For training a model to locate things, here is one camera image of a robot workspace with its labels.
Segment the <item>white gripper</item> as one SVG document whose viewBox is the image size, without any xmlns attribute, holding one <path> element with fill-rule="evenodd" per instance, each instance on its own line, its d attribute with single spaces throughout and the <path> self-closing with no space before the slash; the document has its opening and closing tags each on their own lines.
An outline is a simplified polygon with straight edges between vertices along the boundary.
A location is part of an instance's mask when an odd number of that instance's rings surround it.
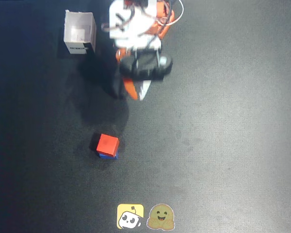
<svg viewBox="0 0 291 233">
<path fill-rule="evenodd" d="M 160 50 L 162 47 L 162 42 L 157 36 L 153 35 L 142 35 L 136 37 L 127 38 L 114 38 L 115 46 L 123 50 L 123 52 L 129 50 L 142 50 L 142 49 L 154 49 Z M 127 93 L 131 96 L 133 100 L 142 101 L 151 85 L 151 80 L 140 81 L 137 83 L 137 92 L 134 86 L 134 82 L 130 78 L 123 78 L 123 84 Z"/>
</svg>

